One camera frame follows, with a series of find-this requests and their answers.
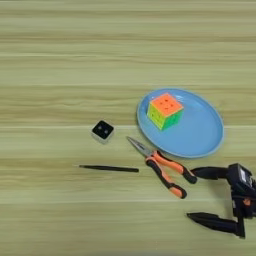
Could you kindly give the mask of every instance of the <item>pliers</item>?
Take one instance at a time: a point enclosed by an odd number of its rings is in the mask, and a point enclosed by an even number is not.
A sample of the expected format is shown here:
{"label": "pliers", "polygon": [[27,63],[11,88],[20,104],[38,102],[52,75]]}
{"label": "pliers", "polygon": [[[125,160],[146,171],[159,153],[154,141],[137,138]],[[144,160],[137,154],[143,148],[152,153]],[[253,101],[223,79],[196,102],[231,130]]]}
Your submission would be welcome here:
{"label": "pliers", "polygon": [[169,175],[161,168],[159,164],[164,166],[168,166],[171,169],[177,171],[178,173],[182,174],[183,177],[191,184],[195,184],[197,182],[197,177],[194,176],[185,166],[182,164],[172,161],[164,157],[160,151],[158,150],[150,150],[145,147],[142,143],[138,142],[137,140],[127,137],[127,139],[131,142],[131,144],[142,154],[146,157],[146,164],[150,166],[162,183],[170,190],[173,194],[177,197],[184,199],[187,196],[186,190],[181,188],[180,186],[176,185]]}

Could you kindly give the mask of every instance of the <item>plate rim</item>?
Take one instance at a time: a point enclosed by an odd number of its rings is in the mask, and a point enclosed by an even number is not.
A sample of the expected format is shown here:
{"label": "plate rim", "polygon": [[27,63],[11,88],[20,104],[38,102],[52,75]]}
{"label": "plate rim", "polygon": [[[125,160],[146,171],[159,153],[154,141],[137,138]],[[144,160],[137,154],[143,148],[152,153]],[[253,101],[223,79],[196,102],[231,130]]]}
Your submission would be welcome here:
{"label": "plate rim", "polygon": [[[146,132],[144,131],[144,129],[142,128],[142,125],[141,125],[141,122],[140,122],[140,114],[139,114],[139,110],[140,110],[140,107],[142,105],[142,102],[144,101],[144,99],[146,97],[148,97],[150,94],[152,93],[155,93],[157,91],[165,91],[165,90],[176,90],[176,91],[181,91],[181,92],[185,92],[185,93],[189,93],[193,96],[196,96],[197,98],[199,98],[200,100],[202,100],[204,103],[206,103],[207,105],[209,105],[211,107],[211,109],[214,111],[215,115],[218,117],[219,121],[220,121],[220,124],[221,124],[221,131],[222,131],[222,134],[221,134],[221,138],[217,144],[217,146],[215,146],[214,149],[210,150],[210,151],[207,151],[206,153],[204,154],[197,154],[197,155],[184,155],[184,154],[179,154],[179,153],[176,153],[176,152],[173,152],[173,151],[166,151],[165,149],[163,149],[162,147],[159,147],[157,146],[151,138],[149,138],[149,136],[146,134]],[[171,154],[173,156],[177,156],[177,157],[181,157],[181,158],[189,158],[189,159],[193,159],[193,158],[202,158],[202,157],[206,157],[206,156],[209,156],[209,155],[212,155],[213,153],[215,153],[219,148],[220,146],[222,145],[223,141],[224,141],[224,138],[225,138],[225,129],[224,129],[224,122],[223,122],[223,119],[220,115],[220,113],[217,111],[217,109],[210,103],[208,102],[207,100],[205,100],[203,97],[201,97],[200,95],[197,95],[191,91],[188,91],[188,90],[184,90],[184,89],[179,89],[179,88],[161,88],[161,89],[156,89],[156,90],[152,90],[150,91],[149,93],[147,93],[145,96],[143,96],[143,98],[140,100],[138,106],[137,106],[137,121],[138,121],[138,124],[139,124],[139,128],[140,130],[142,131],[143,135],[154,145],[156,146],[157,148],[161,149],[163,152],[166,152],[168,154]]]}

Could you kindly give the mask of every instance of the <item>blue plate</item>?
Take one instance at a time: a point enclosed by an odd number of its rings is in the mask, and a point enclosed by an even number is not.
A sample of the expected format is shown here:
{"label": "blue plate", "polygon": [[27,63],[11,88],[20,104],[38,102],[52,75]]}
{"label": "blue plate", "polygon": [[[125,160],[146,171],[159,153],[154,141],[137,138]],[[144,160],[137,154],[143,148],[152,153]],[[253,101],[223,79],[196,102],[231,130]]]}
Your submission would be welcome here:
{"label": "blue plate", "polygon": [[[170,93],[184,106],[178,124],[160,131],[147,117],[149,102]],[[214,153],[224,138],[223,121],[218,112],[201,97],[180,89],[160,89],[145,96],[137,118],[144,135],[159,149],[179,157],[197,158]]]}

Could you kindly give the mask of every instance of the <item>orange cube face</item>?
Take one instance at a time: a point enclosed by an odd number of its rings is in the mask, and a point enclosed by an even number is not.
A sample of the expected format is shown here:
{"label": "orange cube face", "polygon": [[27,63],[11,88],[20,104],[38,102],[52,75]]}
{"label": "orange cube face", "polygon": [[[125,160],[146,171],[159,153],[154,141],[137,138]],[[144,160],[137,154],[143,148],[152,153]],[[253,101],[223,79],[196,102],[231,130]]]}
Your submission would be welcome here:
{"label": "orange cube face", "polygon": [[169,93],[165,93],[152,101],[152,105],[165,117],[183,109],[183,106]]}

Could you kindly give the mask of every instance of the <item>colorful cube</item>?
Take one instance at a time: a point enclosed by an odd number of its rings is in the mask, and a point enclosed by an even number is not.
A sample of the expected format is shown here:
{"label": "colorful cube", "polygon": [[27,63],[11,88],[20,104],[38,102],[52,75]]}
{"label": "colorful cube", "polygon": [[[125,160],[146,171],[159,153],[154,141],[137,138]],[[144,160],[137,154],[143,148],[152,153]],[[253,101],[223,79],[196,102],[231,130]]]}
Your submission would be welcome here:
{"label": "colorful cube", "polygon": [[147,116],[160,129],[177,124],[182,116],[183,106],[169,93],[150,101]]}

